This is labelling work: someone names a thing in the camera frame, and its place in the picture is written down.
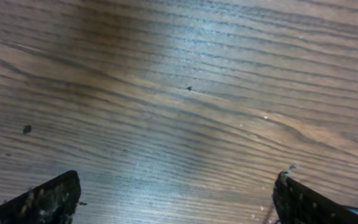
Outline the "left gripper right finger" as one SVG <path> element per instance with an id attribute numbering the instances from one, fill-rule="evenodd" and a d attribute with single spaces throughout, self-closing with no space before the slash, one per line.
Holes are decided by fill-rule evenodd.
<path id="1" fill-rule="evenodd" d="M 279 224 L 358 224 L 358 208 L 340 205 L 289 177 L 278 174 L 273 204 Z"/>

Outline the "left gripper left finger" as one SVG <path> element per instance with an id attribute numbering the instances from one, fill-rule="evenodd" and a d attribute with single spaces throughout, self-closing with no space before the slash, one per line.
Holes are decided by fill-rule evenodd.
<path id="1" fill-rule="evenodd" d="M 80 195 L 78 173 L 69 170 L 0 205 L 0 224 L 72 224 Z"/>

